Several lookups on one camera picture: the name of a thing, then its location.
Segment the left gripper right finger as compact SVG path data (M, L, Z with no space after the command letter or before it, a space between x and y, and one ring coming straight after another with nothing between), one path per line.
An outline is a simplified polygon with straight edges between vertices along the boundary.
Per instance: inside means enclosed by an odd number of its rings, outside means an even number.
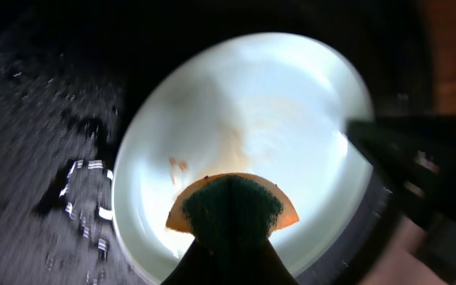
M234 284L298 285L269 240L256 248L236 252L231 275Z

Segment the light blue plate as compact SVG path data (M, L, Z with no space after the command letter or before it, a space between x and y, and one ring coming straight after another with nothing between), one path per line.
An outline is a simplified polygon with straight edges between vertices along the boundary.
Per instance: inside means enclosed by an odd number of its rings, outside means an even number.
M180 193L205 176L252 173L274 182L298 212L270 240L300 275L366 193L373 168L346 127L373 118L359 72L320 41L257 33L199 53L152 92L120 145L112 210L124 255L146 283L161 283L192 243L165 226Z

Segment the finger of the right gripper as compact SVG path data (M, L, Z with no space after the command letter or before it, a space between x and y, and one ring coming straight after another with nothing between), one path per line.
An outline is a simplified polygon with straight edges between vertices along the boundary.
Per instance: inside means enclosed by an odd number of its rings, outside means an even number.
M350 119L347 137L415 224L456 222L456 116Z

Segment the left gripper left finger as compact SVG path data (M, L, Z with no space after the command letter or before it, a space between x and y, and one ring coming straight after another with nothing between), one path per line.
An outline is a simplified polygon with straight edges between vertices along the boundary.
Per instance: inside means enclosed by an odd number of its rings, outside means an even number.
M228 244L205 244L195 238L161 285L227 285L232 282L231 265Z

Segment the green and yellow sponge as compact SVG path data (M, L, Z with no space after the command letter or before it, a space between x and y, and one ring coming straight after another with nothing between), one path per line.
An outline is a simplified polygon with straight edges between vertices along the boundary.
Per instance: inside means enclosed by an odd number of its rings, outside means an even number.
M171 207L165 226L192 234L213 251L263 246L271 234L299 221L287 195L249 173L224 173L190 184Z

